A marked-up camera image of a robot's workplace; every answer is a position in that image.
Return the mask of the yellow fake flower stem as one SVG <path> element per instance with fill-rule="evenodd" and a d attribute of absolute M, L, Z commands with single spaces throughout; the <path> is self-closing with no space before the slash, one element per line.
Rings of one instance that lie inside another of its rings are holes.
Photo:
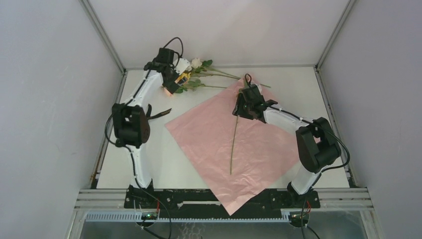
<path fill-rule="evenodd" d="M 191 72 L 183 72 L 176 80 L 175 83 L 179 86 L 182 87 L 185 83 L 187 83 L 191 77 Z"/>

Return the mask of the white fake flower stem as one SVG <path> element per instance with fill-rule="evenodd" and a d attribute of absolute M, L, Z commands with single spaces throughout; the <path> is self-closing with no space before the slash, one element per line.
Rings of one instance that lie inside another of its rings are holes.
<path fill-rule="evenodd" d="M 213 66 L 212 60 L 202 60 L 200 58 L 193 58 L 190 61 L 189 67 L 185 70 L 185 73 L 190 75 L 190 77 L 208 77 L 208 76 L 219 76 L 219 77 L 227 77 L 231 79 L 239 80 L 240 77 L 224 72 L 219 70 Z"/>

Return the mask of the pink fake flower stem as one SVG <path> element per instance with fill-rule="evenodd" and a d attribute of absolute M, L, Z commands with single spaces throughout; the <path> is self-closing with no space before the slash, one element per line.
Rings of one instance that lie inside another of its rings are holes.
<path fill-rule="evenodd" d="M 222 87 L 222 86 L 207 85 L 203 83 L 200 79 L 196 79 L 196 80 L 188 80 L 181 87 L 179 87 L 174 93 L 170 93 L 168 90 L 165 90 L 165 92 L 168 95 L 174 95 L 174 94 L 182 94 L 187 91 L 196 91 L 199 88 L 226 89 L 226 87 Z"/>
<path fill-rule="evenodd" d="M 232 145 L 231 145 L 231 152 L 230 152 L 230 161 L 229 161 L 229 174 L 232 175 L 232 171 L 233 171 L 233 155 L 234 155 L 234 147 L 235 147 L 235 138 L 236 138 L 236 133 L 237 133 L 237 127 L 238 127 L 238 121 L 239 121 L 239 115 L 238 115 L 238 101 L 240 99 L 240 95 L 242 94 L 242 90 L 239 89 L 237 92 L 237 98 L 236 98 L 236 104 L 235 104 L 235 108 L 233 110 L 233 115 L 236 117 L 235 120 L 235 126 L 234 126 L 234 132 L 233 132 L 233 137 L 232 137 Z"/>

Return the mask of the pink wrapping paper sheet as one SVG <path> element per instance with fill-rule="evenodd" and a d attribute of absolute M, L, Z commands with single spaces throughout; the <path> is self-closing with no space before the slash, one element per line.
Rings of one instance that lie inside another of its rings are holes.
<path fill-rule="evenodd" d="M 299 167 L 296 137 L 259 120 L 239 117 L 229 161 L 236 117 L 232 111 L 243 80 L 166 123 L 166 128 L 216 198 L 232 215 L 249 199 Z"/>

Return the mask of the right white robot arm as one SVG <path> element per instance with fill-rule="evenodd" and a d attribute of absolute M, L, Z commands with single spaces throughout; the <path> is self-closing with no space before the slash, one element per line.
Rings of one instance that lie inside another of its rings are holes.
<path fill-rule="evenodd" d="M 301 167 L 288 184 L 288 202 L 301 207 L 321 175 L 336 167 L 333 163 L 346 154 L 345 167 L 350 162 L 347 146 L 337 137 L 326 118 L 305 119 L 283 109 L 274 100 L 265 100 L 258 85 L 248 84 L 239 90 L 234 116 L 277 126 L 296 137 Z"/>

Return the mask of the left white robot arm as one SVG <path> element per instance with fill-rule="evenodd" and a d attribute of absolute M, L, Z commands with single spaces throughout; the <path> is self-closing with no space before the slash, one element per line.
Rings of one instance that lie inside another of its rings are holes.
<path fill-rule="evenodd" d="M 130 185 L 141 189 L 136 201 L 145 208 L 151 207 L 156 200 L 155 193 L 147 189 L 152 183 L 145 146 L 151 133 L 149 122 L 171 112 L 171 109 L 167 109 L 154 115 L 151 99 L 160 88 L 171 94 L 176 92 L 185 83 L 181 75 L 189 65 L 182 54 L 160 48 L 157 56 L 144 66 L 140 83 L 128 98 L 113 104 L 106 122 L 113 123 L 115 141 L 112 144 L 128 151 L 133 171 Z"/>

